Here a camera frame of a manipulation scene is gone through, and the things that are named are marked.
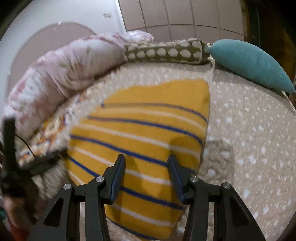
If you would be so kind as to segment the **yellow striped knit sweater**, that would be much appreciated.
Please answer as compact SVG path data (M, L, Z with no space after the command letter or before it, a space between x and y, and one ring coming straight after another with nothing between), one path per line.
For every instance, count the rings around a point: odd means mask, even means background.
M106 216L140 238L168 238L184 209L171 186L167 159L174 154L197 171L209 104L203 79L119 90L72 128L66 161L72 180L89 182L123 154L125 177Z

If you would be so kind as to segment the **colourful ikat patterned blanket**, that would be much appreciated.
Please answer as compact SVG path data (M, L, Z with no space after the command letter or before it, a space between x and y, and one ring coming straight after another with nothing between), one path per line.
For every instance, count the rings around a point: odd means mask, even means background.
M64 94L52 78L23 76L13 87L7 106L16 111L16 133L33 149L23 147L18 152L18 163L32 161L33 154L49 149L57 132L65 126L64 117L56 117L56 109L71 98Z

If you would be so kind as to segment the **beige heart quilted bedspread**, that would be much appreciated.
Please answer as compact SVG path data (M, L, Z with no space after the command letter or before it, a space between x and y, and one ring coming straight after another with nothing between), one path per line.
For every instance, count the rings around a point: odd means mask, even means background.
M287 96L217 63L125 64L65 104L65 126L48 151L61 148L71 126L119 89L202 78L210 90L210 121L199 176L234 185L267 240L295 240L295 108Z

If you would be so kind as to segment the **pink floral duvet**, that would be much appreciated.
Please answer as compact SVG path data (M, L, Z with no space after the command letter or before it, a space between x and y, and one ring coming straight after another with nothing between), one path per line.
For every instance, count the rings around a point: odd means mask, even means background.
M16 118L16 134L28 140L71 96L93 84L96 77L122 65L125 45L153 41L143 31L86 36L33 62L12 88L3 118Z

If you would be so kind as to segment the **round beige headboard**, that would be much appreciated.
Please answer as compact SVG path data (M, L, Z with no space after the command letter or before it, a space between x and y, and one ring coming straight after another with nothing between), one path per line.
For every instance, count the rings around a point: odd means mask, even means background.
M68 45L76 39L95 34L89 27L76 22L58 22L38 30L22 44L15 54L6 82L6 96L27 68L39 57Z

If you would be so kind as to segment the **olive white patterned bolster pillow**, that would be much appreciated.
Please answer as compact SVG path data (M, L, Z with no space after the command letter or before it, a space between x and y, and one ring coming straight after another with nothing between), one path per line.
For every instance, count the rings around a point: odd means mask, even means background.
M208 62L208 44L197 38L171 42L139 41L126 44L126 62L172 62L201 65Z

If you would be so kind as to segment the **beige wardrobe doors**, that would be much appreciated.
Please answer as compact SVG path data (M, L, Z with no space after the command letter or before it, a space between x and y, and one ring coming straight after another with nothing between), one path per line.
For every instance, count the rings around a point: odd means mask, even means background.
M244 39L241 1L129 0L118 4L127 31L148 32L157 42L191 37L208 43Z

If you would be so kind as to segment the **teal corduroy pillow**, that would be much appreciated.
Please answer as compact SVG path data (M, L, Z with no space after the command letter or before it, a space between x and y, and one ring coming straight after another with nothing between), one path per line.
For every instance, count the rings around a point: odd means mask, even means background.
M205 48L217 63L265 87L295 93L294 85L279 63L265 51L248 42L220 39Z

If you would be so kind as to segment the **white wall switch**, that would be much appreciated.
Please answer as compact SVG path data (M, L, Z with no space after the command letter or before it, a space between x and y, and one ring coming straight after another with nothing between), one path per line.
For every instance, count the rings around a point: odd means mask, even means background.
M110 18L110 17L111 17L111 14L110 14L110 13L104 13L103 16L104 16L105 18Z

